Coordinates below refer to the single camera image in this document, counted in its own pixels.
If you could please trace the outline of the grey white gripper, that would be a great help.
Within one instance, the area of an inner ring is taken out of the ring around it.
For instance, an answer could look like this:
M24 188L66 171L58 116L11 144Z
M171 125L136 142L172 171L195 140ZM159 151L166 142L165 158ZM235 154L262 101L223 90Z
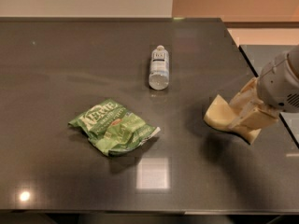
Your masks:
M257 105L257 93L266 106ZM278 121L277 109L299 112L299 46L276 56L262 69L258 85L257 78L252 78L229 106L236 113L228 125L230 129L258 130L270 126Z

